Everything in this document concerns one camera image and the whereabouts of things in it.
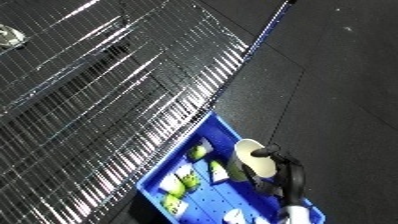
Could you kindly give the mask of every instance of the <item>wire shelf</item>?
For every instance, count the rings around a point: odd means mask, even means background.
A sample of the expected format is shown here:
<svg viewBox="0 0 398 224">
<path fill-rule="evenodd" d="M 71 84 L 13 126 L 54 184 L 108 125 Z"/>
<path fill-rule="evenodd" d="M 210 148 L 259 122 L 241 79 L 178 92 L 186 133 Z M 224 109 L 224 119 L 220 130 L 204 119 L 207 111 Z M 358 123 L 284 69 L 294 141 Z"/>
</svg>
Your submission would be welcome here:
<svg viewBox="0 0 398 224">
<path fill-rule="evenodd" d="M 248 48 L 191 0 L 0 10 L 25 35 L 0 50 L 0 223 L 98 222 L 203 115 Z"/>
</svg>

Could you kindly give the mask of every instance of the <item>paper cup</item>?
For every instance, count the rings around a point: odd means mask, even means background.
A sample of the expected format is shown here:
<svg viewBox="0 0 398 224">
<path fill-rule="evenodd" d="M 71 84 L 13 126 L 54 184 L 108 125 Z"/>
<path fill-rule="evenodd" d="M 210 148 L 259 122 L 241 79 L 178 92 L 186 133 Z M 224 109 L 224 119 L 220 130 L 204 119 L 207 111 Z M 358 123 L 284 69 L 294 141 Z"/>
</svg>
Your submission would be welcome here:
<svg viewBox="0 0 398 224">
<path fill-rule="evenodd" d="M 271 223 L 268 222 L 268 220 L 266 220 L 263 217 L 257 217 L 254 219 L 254 224 L 271 224 Z"/>
<path fill-rule="evenodd" d="M 202 138 L 200 140 L 200 144 L 195 145 L 194 147 L 190 148 L 188 151 L 188 158 L 192 160 L 193 162 L 196 162 L 203 157 L 205 157 L 207 154 L 212 152 L 214 150 L 213 146 L 210 144 L 210 142 L 206 138 Z"/>
<path fill-rule="evenodd" d="M 176 219 L 180 219 L 189 206 L 188 203 L 174 197 L 171 194 L 166 195 L 161 204 Z"/>
<path fill-rule="evenodd" d="M 233 181 L 246 181 L 242 164 L 246 164 L 261 178 L 269 178 L 276 174 L 275 162 L 270 157 L 256 158 L 250 154 L 264 148 L 263 145 L 252 139 L 242 139 L 235 144 L 234 152 L 228 161 L 227 171 Z"/>
<path fill-rule="evenodd" d="M 225 224 L 246 224 L 245 217 L 241 209 L 236 208 L 225 214 L 223 221 Z"/>
<path fill-rule="evenodd" d="M 182 165 L 175 172 L 188 191 L 194 191 L 200 186 L 199 176 L 192 167 L 192 163 Z"/>
<path fill-rule="evenodd" d="M 163 178 L 159 184 L 159 188 L 177 198 L 182 198 L 185 194 L 185 185 L 172 173 L 167 174 Z"/>
<path fill-rule="evenodd" d="M 218 184 L 229 179 L 228 172 L 216 160 L 210 162 L 210 173 L 213 184 Z"/>
</svg>

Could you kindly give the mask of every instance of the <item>green object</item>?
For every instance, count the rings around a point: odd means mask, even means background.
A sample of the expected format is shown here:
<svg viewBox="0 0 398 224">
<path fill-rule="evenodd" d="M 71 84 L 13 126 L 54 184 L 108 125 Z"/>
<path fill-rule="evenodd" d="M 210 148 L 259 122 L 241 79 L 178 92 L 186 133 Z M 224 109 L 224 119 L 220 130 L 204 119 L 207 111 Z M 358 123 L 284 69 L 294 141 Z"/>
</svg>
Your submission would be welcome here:
<svg viewBox="0 0 398 224">
<path fill-rule="evenodd" d="M 188 174 L 183 176 L 181 181 L 188 190 L 196 190 L 200 186 L 200 179 L 193 169 L 191 169 Z"/>
<path fill-rule="evenodd" d="M 166 175 L 160 182 L 159 188 L 177 198 L 182 198 L 186 191 L 185 185 L 174 174 Z"/>
<path fill-rule="evenodd" d="M 188 204 L 186 202 L 183 202 L 182 200 L 174 197 L 171 194 L 167 194 L 163 198 L 161 204 L 167 210 L 167 212 L 172 214 L 177 219 L 182 216 L 182 214 L 188 207 Z"/>
<path fill-rule="evenodd" d="M 213 160 L 210 162 L 209 166 L 213 184 L 218 184 L 229 179 L 229 175 L 221 165 L 221 162 Z"/>
<path fill-rule="evenodd" d="M 207 154 L 207 150 L 204 146 L 202 145 L 196 145 L 189 149 L 188 152 L 188 158 L 191 159 L 192 161 L 198 161 L 205 157 Z"/>
<path fill-rule="evenodd" d="M 210 171 L 215 172 L 218 169 L 224 169 L 224 167 L 217 160 L 213 160 L 210 162 Z"/>
<path fill-rule="evenodd" d="M 235 161 L 230 161 L 227 165 L 227 172 L 229 177 L 234 181 L 246 181 L 247 177 L 243 170 L 239 169 Z"/>
<path fill-rule="evenodd" d="M 185 194 L 185 185 L 181 182 L 175 183 L 169 193 L 177 198 L 182 198 Z"/>
</svg>

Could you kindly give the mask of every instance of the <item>blue plastic bin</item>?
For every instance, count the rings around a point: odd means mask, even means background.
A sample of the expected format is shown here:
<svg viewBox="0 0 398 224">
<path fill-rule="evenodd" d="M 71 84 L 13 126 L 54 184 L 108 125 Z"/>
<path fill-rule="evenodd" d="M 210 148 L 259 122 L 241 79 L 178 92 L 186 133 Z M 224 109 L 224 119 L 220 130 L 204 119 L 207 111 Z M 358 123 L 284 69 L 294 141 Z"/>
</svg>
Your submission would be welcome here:
<svg viewBox="0 0 398 224">
<path fill-rule="evenodd" d="M 174 172 L 179 165 L 189 162 L 185 154 L 189 148 L 199 142 L 201 137 L 207 138 L 215 151 L 205 159 L 194 163 L 194 169 L 201 178 L 201 186 L 196 191 L 184 196 L 182 200 L 189 203 L 189 207 L 181 219 L 176 220 L 160 204 L 165 193 L 158 188 L 159 182 L 166 174 Z M 270 223 L 276 223 L 280 207 L 275 197 L 256 194 L 248 182 L 227 181 L 217 185 L 211 184 L 208 160 L 217 158 L 227 161 L 234 144 L 239 139 L 241 137 L 220 117 L 213 112 L 209 113 L 193 134 L 163 158 L 138 182 L 137 187 L 171 223 L 223 223 L 222 219 L 225 213 L 234 208 L 243 210 L 247 223 L 253 223 L 253 219 L 258 216 L 266 218 Z M 311 208 L 312 223 L 324 223 L 325 216 L 322 212 L 308 200 L 306 203 Z"/>
</svg>

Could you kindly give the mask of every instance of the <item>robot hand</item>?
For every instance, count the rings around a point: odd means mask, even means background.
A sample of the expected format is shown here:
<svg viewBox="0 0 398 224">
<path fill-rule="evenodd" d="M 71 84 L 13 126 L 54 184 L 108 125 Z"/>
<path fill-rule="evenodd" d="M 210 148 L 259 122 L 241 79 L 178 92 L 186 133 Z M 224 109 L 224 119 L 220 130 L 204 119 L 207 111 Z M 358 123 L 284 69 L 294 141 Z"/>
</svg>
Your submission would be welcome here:
<svg viewBox="0 0 398 224">
<path fill-rule="evenodd" d="M 278 145 L 258 149 L 251 154 L 254 157 L 268 157 L 275 162 L 277 173 L 272 179 L 259 178 L 247 165 L 243 171 L 256 192 L 278 197 L 282 209 L 279 212 L 280 223 L 309 224 L 309 210 L 304 207 L 305 172 L 299 160 L 283 153 Z"/>
</svg>

